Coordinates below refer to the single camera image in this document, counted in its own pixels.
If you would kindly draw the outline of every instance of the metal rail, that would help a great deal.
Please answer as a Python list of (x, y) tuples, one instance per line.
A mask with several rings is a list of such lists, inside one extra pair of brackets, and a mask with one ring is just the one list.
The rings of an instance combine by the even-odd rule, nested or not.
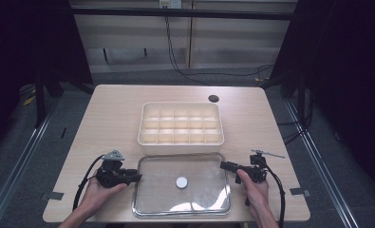
[(33, 131), (33, 134), (30, 137), (24, 151), (22, 152), (21, 157), (18, 159), (18, 162), (15, 164), (15, 167), (10, 173), (9, 178), (0, 191), (0, 220), (1, 217), (3, 217), (7, 206), (9, 205), (9, 201), (12, 198), (19, 181), (21, 180), (22, 176), (24, 176), (25, 170), (28, 167), (28, 164), (36, 150), (37, 145), (39, 144), (39, 141), (42, 139), (42, 136), (47, 129), (51, 114), (55, 110), (58, 102), (59, 100), (56, 99), (52, 104), (51, 109), (47, 113), (45, 119), (41, 122), (40, 126)]
[(206, 9), (105, 8), (81, 6), (73, 6), (69, 9), (29, 7), (26, 8), (25, 11), (39, 13), (71, 13), (78, 15), (196, 17), (277, 21), (303, 20), (317, 17), (317, 15), (301, 15), (293, 12), (226, 11)]
[(308, 149), (309, 155), (311, 160), (314, 163), (315, 168), (317, 169), (323, 184), (326, 186), (329, 196), (332, 199), (332, 202), (341, 217), (342, 222), (344, 223), (345, 227), (347, 228), (358, 228), (359, 225), (356, 222), (355, 217), (353, 216), (350, 207), (347, 204), (344, 196), (342, 195), (341, 191), (339, 190), (338, 186), (336, 185), (334, 179), (332, 178), (331, 174), (329, 173), (326, 164), (323, 161), (317, 147), (314, 144), (313, 139), (311, 138), (307, 129), (304, 129), (303, 126), (299, 123), (298, 113), (296, 107), (294, 106), (291, 100), (286, 101), (286, 105), (288, 111), (291, 114), (291, 118), (298, 122), (296, 124), (296, 128), (301, 133), (301, 137), (303, 143), (305, 144), (306, 148)]

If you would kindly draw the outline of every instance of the white circular object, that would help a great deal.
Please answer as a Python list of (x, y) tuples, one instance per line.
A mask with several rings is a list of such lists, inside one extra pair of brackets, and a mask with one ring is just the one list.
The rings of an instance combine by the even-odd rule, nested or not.
[(187, 179), (184, 177), (179, 177), (178, 180), (176, 180), (176, 185), (178, 188), (185, 188), (187, 186)]

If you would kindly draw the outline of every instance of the table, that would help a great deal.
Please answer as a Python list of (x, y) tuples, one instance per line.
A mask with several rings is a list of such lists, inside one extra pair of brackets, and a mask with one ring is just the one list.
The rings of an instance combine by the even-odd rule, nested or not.
[[(203, 102), (219, 97), (217, 103), (223, 125), (225, 142), (220, 153), (230, 162), (249, 165), (251, 149), (277, 155), (267, 156), (267, 163), (278, 175), (286, 192), (285, 220), (309, 219), (309, 208), (303, 195), (292, 196), (290, 189), (300, 187), (291, 160), (282, 141), (271, 107), (261, 88), (229, 86), (184, 85), (99, 85), (91, 98), (66, 162), (54, 187), (64, 193), (61, 200), (51, 199), (44, 212), (47, 222), (63, 221), (72, 210), (78, 184), (89, 165), (101, 154), (120, 149), (125, 156), (123, 168), (137, 168), (144, 156), (137, 142), (142, 106), (148, 102)], [(95, 169), (101, 165), (97, 162)], [(226, 218), (138, 219), (131, 211), (134, 183), (113, 197), (88, 221), (102, 222), (235, 222), (252, 221), (244, 205), (242, 186), (234, 183), (229, 173), (232, 210)], [(270, 207), (279, 218), (280, 195), (275, 181), (270, 184)]]

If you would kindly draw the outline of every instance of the black wire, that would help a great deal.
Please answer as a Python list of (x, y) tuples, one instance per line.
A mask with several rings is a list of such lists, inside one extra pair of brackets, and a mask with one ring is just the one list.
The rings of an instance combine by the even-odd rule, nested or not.
[(276, 75), (275, 77), (271, 77), (266, 83), (261, 85), (260, 87), (264, 90), (268, 89), (271, 86), (280, 85), (285, 80), (287, 80), (288, 77), (292, 75), (292, 73), (295, 72), (295, 70), (287, 70), (284, 73), (281, 73), (280, 75)]
[[(305, 120), (308, 120), (310, 118), (310, 114), (305, 117)], [(284, 123), (276, 123), (277, 125), (293, 125), (293, 124), (299, 124), (300, 122), (284, 122)]]
[(294, 141), (302, 133), (308, 131), (308, 129), (311, 125), (311, 120), (312, 120), (313, 102), (314, 102), (314, 99), (313, 99), (312, 95), (310, 94), (310, 101), (309, 101), (309, 106), (308, 106), (309, 115), (308, 115), (308, 117), (305, 118), (305, 121), (308, 120), (308, 122), (306, 123), (306, 125), (304, 126), (304, 128), (301, 131), (299, 131), (297, 133), (290, 134), (289, 136), (284, 137), (283, 139), (293, 137), (293, 138), (289, 139), (288, 141), (284, 142), (285, 145)]
[(279, 188), (279, 194), (281, 195), (281, 212), (279, 214), (279, 228), (284, 227), (284, 219), (285, 219), (285, 207), (286, 207), (286, 202), (285, 202), (285, 191), (284, 187), (282, 186), (282, 181), (278, 178), (278, 176), (272, 172), (270, 167), (263, 162), (262, 160), (256, 158), (259, 162), (261, 162), (265, 167), (267, 167), (268, 172), (271, 173), (272, 177), (275, 179), (276, 184), (278, 185)]
[(75, 195), (75, 198), (74, 198), (74, 204), (72, 205), (72, 210), (75, 210), (78, 207), (78, 201), (80, 200), (81, 193), (83, 192), (83, 189), (84, 189), (86, 183), (89, 181), (89, 179), (91, 179), (91, 178), (87, 177), (87, 176), (89, 176), (90, 170), (92, 170), (92, 168), (96, 164), (96, 162), (98, 162), (98, 160), (100, 160), (103, 156), (104, 155), (101, 155), (98, 158), (96, 158), (95, 161), (93, 161), (92, 164), (87, 169), (83, 181), (81, 182), (80, 185), (78, 185), (78, 191), (77, 191), (77, 194)]
[(206, 84), (204, 82), (201, 82), (199, 80), (196, 80), (196, 79), (192, 79), (190, 77), (187, 77), (187, 76), (197, 76), (197, 75), (225, 75), (225, 76), (235, 76), (235, 77), (246, 77), (246, 76), (251, 76), (251, 75), (255, 75), (255, 74), (258, 74), (270, 67), (273, 67), (273, 65), (263, 65), (263, 66), (260, 66), (256, 72), (252, 72), (252, 73), (246, 73), (246, 74), (232, 74), (232, 73), (218, 73), (218, 72), (214, 72), (214, 73), (209, 73), (209, 72), (203, 72), (203, 73), (186, 73), (186, 72), (182, 72), (180, 70), (180, 68), (178, 68), (178, 63), (176, 61), (176, 57), (175, 57), (175, 53), (173, 51), (173, 44), (172, 44), (172, 39), (171, 39), (171, 35), (170, 35), (170, 26), (169, 26), (169, 18), (168, 17), (165, 17), (165, 22), (166, 22), (166, 33), (167, 33), (167, 42), (168, 42), (168, 51), (169, 51), (169, 58), (170, 58), (170, 63), (172, 64), (172, 67), (173, 69), (178, 72), (179, 74), (181, 74), (184, 78), (188, 79), (188, 80), (191, 80), (191, 81), (194, 81), (194, 82), (197, 82), (197, 83), (200, 83), (200, 84), (204, 84), (206, 86), (210, 86), (209, 84)]

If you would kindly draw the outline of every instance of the glass tray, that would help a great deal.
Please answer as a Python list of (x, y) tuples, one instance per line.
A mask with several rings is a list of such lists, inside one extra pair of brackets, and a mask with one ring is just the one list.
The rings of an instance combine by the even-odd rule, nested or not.
[[(133, 198), (140, 219), (166, 217), (225, 217), (231, 209), (230, 187), (219, 153), (144, 157)], [(177, 186), (177, 179), (187, 185)]]

